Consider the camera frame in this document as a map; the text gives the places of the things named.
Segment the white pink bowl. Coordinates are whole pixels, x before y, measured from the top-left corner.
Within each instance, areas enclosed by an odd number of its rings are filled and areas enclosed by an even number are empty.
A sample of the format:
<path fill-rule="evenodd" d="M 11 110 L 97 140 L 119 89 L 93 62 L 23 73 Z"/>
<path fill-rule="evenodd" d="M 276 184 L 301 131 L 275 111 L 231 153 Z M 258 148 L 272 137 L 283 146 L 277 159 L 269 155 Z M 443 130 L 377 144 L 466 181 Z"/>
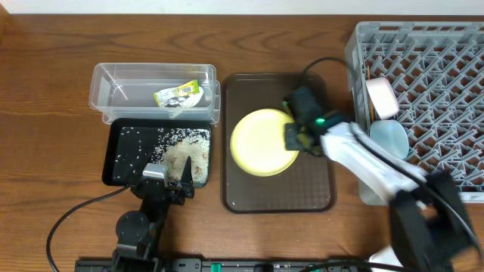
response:
<path fill-rule="evenodd" d="M 385 77 L 369 79 L 365 84 L 374 109 L 381 119 L 390 119 L 397 114 L 399 103 Z"/>

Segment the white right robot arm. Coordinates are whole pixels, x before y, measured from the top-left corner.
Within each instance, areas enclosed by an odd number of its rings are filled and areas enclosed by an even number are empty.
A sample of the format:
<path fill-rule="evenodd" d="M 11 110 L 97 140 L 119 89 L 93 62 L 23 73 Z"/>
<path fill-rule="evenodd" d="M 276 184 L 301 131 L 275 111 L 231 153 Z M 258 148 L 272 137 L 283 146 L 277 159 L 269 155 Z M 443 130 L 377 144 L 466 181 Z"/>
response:
<path fill-rule="evenodd" d="M 338 112 L 288 110 L 288 150 L 337 162 L 364 182 L 388 207 L 390 244 L 373 261 L 354 267 L 386 271 L 443 271 L 467 249 L 482 252 L 448 172 L 434 175 L 392 156 Z"/>

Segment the blue bowl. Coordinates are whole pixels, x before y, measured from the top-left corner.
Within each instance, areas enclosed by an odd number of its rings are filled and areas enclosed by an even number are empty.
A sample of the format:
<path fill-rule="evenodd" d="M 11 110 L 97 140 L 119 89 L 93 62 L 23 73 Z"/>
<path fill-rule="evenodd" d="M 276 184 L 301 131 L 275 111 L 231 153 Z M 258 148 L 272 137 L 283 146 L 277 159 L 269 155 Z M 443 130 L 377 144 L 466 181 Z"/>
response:
<path fill-rule="evenodd" d="M 404 127 L 396 120 L 380 120 L 372 123 L 370 138 L 383 149 L 399 159 L 405 159 L 409 152 L 408 136 Z"/>

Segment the yellow plate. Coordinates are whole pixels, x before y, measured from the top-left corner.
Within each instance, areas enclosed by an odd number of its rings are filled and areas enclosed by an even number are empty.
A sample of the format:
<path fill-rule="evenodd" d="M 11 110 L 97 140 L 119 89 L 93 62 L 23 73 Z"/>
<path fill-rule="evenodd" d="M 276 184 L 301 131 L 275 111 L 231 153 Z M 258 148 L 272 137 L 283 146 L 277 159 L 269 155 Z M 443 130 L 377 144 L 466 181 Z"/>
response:
<path fill-rule="evenodd" d="M 243 117 L 230 138 L 235 163 L 246 173 L 258 177 L 286 170 L 299 155 L 297 150 L 285 147 L 284 126 L 291 122 L 292 117 L 275 109 L 256 110 Z"/>

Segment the rice food scraps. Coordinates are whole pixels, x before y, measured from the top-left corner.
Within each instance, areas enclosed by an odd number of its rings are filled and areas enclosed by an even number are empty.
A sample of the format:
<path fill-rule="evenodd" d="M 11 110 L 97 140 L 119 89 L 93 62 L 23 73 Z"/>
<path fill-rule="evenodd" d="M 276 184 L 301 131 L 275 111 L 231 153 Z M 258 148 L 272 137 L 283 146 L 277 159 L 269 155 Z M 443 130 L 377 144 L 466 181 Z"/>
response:
<path fill-rule="evenodd" d="M 113 163 L 113 181 L 123 181 L 146 157 L 167 167 L 166 185 L 178 187 L 187 158 L 191 157 L 194 187 L 208 181 L 211 131 L 204 128 L 124 127 Z"/>

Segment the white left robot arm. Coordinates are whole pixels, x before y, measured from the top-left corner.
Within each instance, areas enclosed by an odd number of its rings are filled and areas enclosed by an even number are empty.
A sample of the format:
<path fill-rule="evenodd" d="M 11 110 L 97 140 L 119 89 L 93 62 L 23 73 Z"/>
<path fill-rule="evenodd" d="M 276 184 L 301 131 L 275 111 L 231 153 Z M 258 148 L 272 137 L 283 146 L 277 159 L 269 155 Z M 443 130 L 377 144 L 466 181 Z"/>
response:
<path fill-rule="evenodd" d="M 122 215 L 116 223 L 117 244 L 112 271 L 171 269 L 171 265 L 164 264 L 157 255 L 158 244 L 169 207 L 182 206 L 186 199 L 194 197 L 191 158 L 186 159 L 180 187 L 167 187 L 165 176 L 166 170 L 148 159 L 126 175 L 126 184 L 141 200 L 141 206 Z"/>

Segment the yellow green snack wrapper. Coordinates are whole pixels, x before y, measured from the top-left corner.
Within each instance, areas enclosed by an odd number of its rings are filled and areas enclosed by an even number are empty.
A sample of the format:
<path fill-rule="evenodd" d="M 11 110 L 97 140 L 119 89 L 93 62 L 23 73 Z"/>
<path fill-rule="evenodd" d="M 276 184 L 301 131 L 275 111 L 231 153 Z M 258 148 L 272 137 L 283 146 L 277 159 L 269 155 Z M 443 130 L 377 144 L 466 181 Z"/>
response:
<path fill-rule="evenodd" d="M 198 92 L 198 81 L 193 80 L 174 88 L 166 88 L 154 93 L 154 100 L 158 107 L 171 107 L 172 100 L 176 97 L 185 96 Z"/>

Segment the wooden chopstick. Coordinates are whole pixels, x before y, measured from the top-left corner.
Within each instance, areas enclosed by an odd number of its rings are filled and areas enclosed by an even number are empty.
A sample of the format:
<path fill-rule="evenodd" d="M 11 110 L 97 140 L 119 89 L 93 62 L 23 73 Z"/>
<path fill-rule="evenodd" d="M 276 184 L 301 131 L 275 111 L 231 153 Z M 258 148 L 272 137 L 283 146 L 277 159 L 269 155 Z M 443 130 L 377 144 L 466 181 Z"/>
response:
<path fill-rule="evenodd" d="M 371 79 L 371 68 L 370 66 L 366 66 L 366 76 L 367 76 L 367 79 L 366 79 L 366 82 L 369 82 L 369 80 Z M 369 97 L 369 111 L 370 111 L 370 124 L 372 124 L 375 120 L 375 112 L 374 112 L 374 105 L 373 105 L 373 102 L 370 98 L 370 95 L 369 95 L 369 87 L 367 87 L 367 91 L 368 91 L 368 97 Z"/>

